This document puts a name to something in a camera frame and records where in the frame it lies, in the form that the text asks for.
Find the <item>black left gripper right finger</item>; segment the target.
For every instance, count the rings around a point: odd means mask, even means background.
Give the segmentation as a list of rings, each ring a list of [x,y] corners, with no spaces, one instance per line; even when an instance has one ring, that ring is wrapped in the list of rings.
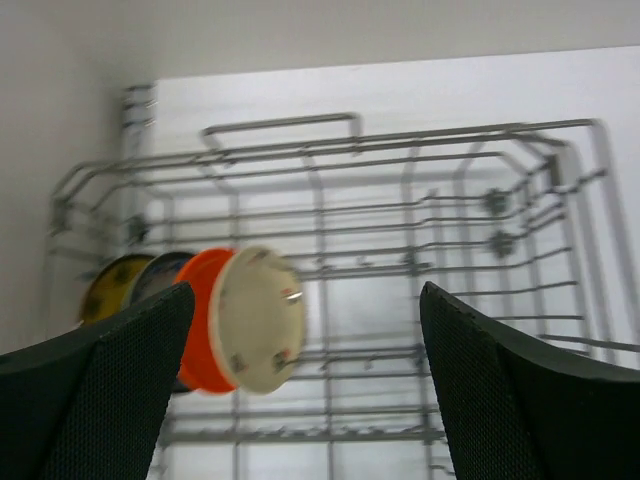
[[[457,478],[638,478],[638,371],[545,343],[432,282],[419,305]]]

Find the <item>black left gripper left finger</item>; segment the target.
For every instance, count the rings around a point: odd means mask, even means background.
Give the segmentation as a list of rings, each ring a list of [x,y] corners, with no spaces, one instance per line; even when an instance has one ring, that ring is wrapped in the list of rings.
[[[182,282],[3,355],[2,478],[146,478],[194,308]]]

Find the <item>yellow patterned plate brown rim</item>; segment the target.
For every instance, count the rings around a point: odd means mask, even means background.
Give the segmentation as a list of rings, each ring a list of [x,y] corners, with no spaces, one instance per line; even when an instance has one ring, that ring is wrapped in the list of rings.
[[[120,256],[106,265],[88,287],[79,309],[81,325],[90,325],[121,309],[123,299],[138,274],[153,260],[146,253]]]

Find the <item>orange plastic plate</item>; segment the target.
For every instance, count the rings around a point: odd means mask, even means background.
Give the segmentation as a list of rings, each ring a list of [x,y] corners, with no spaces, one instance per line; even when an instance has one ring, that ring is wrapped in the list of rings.
[[[225,395],[236,390],[221,373],[209,340],[209,302],[213,287],[233,249],[203,250],[190,259],[178,272],[175,283],[187,282],[195,298],[195,307],[187,342],[181,359],[178,379],[191,390]]]

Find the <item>blue floral plate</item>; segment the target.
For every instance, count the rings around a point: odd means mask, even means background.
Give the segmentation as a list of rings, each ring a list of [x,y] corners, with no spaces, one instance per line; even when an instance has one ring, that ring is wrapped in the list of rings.
[[[121,306],[129,307],[172,285],[178,272],[196,255],[171,251],[154,257],[134,278]]]

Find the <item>beige plate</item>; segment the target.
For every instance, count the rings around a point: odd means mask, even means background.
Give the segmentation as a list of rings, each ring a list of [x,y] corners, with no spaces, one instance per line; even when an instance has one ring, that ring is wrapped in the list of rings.
[[[235,252],[214,282],[208,329],[227,381],[255,395],[276,391],[306,339],[303,286],[292,264],[265,246]]]

